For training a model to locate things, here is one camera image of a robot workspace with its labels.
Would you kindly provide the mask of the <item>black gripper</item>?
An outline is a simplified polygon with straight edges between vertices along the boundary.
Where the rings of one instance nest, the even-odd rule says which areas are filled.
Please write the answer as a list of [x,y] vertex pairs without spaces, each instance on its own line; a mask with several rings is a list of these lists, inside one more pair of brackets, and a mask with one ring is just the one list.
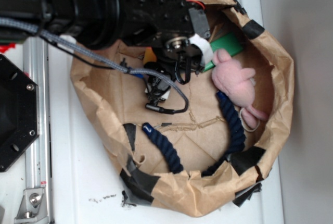
[[189,0],[120,0],[117,39],[150,47],[156,61],[144,67],[186,84],[213,58],[204,6]]

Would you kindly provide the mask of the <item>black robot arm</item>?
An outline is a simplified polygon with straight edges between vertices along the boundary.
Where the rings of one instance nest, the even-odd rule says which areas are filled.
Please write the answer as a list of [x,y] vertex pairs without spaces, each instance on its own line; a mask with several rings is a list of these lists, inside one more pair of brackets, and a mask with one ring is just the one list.
[[60,43],[69,35],[88,50],[150,47],[161,71],[107,65],[129,74],[146,74],[172,86],[186,84],[211,61],[210,29],[204,7],[189,0],[1,0],[1,43],[39,36]]

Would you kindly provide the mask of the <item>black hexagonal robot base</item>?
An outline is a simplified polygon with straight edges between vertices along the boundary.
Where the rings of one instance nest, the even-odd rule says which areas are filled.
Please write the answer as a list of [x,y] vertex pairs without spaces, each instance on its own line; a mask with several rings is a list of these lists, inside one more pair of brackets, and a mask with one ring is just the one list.
[[1,55],[1,172],[38,137],[35,83]]

